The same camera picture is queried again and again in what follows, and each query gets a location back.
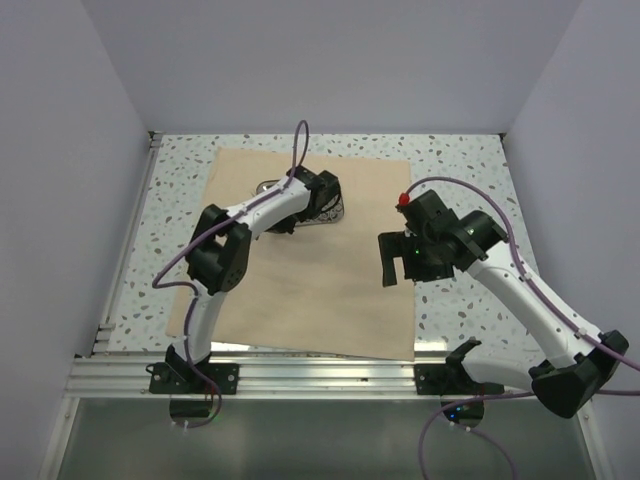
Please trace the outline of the steel instrument tray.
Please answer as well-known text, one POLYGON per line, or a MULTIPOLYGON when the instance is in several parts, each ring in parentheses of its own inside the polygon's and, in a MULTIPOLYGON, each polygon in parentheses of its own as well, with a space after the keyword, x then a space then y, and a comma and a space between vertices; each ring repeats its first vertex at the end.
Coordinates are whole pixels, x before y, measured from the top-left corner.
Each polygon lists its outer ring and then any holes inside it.
MULTIPOLYGON (((255 188, 255 195, 259 195, 277 183, 276 180, 266 180, 260 182, 255 188)), ((298 221, 300 226, 316 226, 320 224, 332 224, 339 222, 344 216, 344 202, 341 194, 337 194, 320 212, 304 222, 298 221)))

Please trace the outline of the beige cloth wrap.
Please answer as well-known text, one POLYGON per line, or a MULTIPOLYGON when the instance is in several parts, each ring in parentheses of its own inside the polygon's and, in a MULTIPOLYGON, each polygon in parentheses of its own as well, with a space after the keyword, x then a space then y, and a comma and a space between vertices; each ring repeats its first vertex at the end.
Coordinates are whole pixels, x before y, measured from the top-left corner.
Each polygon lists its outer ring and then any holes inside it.
POLYGON ((193 315, 194 322, 216 320, 211 335, 191 345, 178 340, 178 353, 208 353, 217 341, 413 360, 414 287, 404 280, 383 287, 378 246, 379 234, 403 227, 395 206, 409 185, 409 163, 310 155, 303 165, 338 177, 338 221, 261 234, 246 275, 222 306, 206 302, 193 315))

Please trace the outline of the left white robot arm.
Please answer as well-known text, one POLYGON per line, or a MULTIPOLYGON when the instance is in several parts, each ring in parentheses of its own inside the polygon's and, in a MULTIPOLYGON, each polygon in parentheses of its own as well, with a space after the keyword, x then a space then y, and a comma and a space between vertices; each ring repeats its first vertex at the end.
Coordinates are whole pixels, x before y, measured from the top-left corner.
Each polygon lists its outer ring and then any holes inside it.
POLYGON ((152 282, 155 289, 192 292, 182 334, 165 356, 169 373, 154 378, 189 393, 217 393, 207 369, 211 336, 227 294, 246 275, 252 242, 264 232, 291 234, 296 226, 329 212, 340 198, 337 176, 298 166, 245 202, 206 207, 189 244, 152 282))

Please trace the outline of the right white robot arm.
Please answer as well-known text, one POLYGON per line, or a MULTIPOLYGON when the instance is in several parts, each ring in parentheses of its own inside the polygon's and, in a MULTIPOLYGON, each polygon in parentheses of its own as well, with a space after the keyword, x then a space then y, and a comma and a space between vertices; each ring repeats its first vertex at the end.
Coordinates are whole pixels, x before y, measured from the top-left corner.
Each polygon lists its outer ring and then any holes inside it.
POLYGON ((570 418, 611 379, 629 348, 626 337, 603 332, 575 312, 519 258, 510 233, 490 215, 475 210, 458 217, 433 190, 401 194, 396 209, 405 217, 404 230, 378 236, 383 286, 397 282, 395 259, 413 282, 466 273, 524 326, 544 355, 539 365, 527 366, 475 354, 481 343, 468 339, 435 372, 415 368, 418 393, 497 394, 515 387, 570 418))

